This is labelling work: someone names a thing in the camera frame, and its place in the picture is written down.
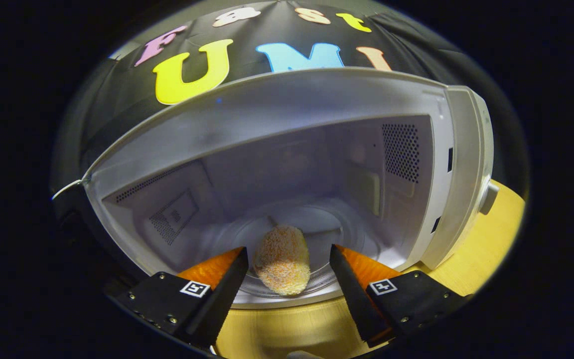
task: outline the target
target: yellow letter u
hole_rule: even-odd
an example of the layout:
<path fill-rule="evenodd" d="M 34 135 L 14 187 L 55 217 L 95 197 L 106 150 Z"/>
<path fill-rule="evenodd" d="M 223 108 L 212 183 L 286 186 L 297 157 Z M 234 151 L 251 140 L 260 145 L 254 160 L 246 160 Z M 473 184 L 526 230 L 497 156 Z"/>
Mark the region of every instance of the yellow letter u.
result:
<path fill-rule="evenodd" d="M 207 73 L 193 82 L 183 82 L 181 76 L 183 61 L 189 57 L 189 52 L 158 64 L 152 70 L 156 73 L 156 99 L 164 105 L 174 105 L 220 85 L 230 73 L 227 46 L 233 42 L 231 39 L 222 39 L 198 48 L 207 55 Z"/>

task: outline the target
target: blue letter m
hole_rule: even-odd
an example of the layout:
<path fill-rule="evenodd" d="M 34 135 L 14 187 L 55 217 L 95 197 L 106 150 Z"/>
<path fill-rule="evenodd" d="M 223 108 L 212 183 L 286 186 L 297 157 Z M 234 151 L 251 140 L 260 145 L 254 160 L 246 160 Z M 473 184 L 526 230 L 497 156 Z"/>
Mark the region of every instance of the blue letter m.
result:
<path fill-rule="evenodd" d="M 338 54 L 340 48 L 330 43 L 315 43 L 309 59 L 286 43 L 265 43 L 258 46 L 256 51 L 267 55 L 272 72 L 344 67 Z"/>

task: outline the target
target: wooden surface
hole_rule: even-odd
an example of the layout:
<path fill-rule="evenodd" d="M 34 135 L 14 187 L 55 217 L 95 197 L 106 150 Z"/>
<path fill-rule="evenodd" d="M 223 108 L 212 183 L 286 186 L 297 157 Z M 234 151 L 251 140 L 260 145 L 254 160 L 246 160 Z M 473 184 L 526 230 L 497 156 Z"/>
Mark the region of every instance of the wooden surface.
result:
<path fill-rule="evenodd" d="M 513 243 L 524 200 L 503 184 L 488 215 L 477 214 L 469 236 L 435 270 L 418 263 L 403 273 L 422 270 L 460 295 L 474 293 L 496 270 Z M 230 359 L 284 359 L 304 350 L 325 359 L 352 358 L 369 352 L 360 341 L 344 297 L 283 309 L 231 309 L 216 341 Z"/>

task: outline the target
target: breaded food item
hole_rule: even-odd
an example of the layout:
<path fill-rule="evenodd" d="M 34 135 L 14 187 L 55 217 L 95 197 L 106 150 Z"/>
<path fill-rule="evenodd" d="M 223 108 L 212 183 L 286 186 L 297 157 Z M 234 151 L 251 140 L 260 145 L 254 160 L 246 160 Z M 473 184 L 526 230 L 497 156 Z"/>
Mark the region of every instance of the breaded food item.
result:
<path fill-rule="evenodd" d="M 263 237 L 254 255 L 254 270 L 279 295 L 298 295 L 309 282 L 309 250 L 300 229 L 277 225 Z"/>

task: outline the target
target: letter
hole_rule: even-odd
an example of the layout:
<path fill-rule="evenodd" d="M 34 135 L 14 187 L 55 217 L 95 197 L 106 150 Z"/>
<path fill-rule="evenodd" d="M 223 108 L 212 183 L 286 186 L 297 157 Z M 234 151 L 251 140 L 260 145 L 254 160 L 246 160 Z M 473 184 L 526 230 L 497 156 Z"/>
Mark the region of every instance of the letter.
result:
<path fill-rule="evenodd" d="M 170 32 L 166 32 L 165 34 L 162 34 L 161 36 L 153 39 L 149 43 L 146 43 L 143 55 L 141 55 L 141 59 L 139 59 L 137 63 L 134 64 L 134 67 L 137 67 L 144 61 L 151 59 L 155 55 L 158 55 L 161 51 L 163 51 L 163 48 L 161 47 L 162 45 L 167 45 L 171 43 L 171 41 L 176 37 L 176 33 L 182 32 L 186 28 L 187 27 L 185 25 L 183 25 L 182 27 L 177 27 L 176 29 Z"/>
<path fill-rule="evenodd" d="M 158 64 L 152 70 L 156 73 L 156 99 L 164 105 L 174 105 L 221 84 L 230 73 L 227 46 L 231 43 L 231 39 L 221 39 L 198 49 L 207 55 L 207 73 L 193 82 L 183 82 L 181 77 L 183 61 L 189 57 L 189 52 L 170 57 Z"/>
<path fill-rule="evenodd" d="M 383 55 L 382 51 L 378 50 L 377 48 L 362 46 L 362 47 L 356 47 L 356 50 L 365 54 L 367 59 L 371 61 L 371 64 L 373 65 L 374 68 L 376 68 L 376 70 L 392 71 L 391 68 L 389 67 L 389 64 L 387 63 L 387 61 L 385 61 L 385 58 L 382 56 Z"/>
<path fill-rule="evenodd" d="M 340 48 L 331 43 L 315 43 L 309 59 L 286 43 L 265 43 L 258 46 L 256 51 L 267 55 L 272 72 L 344 67 L 338 54 Z"/>
<path fill-rule="evenodd" d="M 232 10 L 230 12 L 219 15 L 212 26 L 220 27 L 227 25 L 228 23 L 233 23 L 237 20 L 244 20 L 246 18 L 251 18 L 259 15 L 260 11 L 256 11 L 253 7 L 241 7 L 240 9 Z"/>
<path fill-rule="evenodd" d="M 297 7 L 296 12 L 298 13 L 298 16 L 304 18 L 309 22 L 323 23 L 325 25 L 329 25 L 331 23 L 331 21 L 328 18 L 325 18 L 323 13 L 317 10 L 305 9 L 304 7 Z"/>
<path fill-rule="evenodd" d="M 347 24 L 350 27 L 353 27 L 354 29 L 364 31 L 364 32 L 371 32 L 371 29 L 369 29 L 368 27 L 364 27 L 364 26 L 360 25 L 364 21 L 360 20 L 359 18 L 354 17 L 352 14 L 337 13 L 335 15 L 343 18 L 347 22 Z"/>

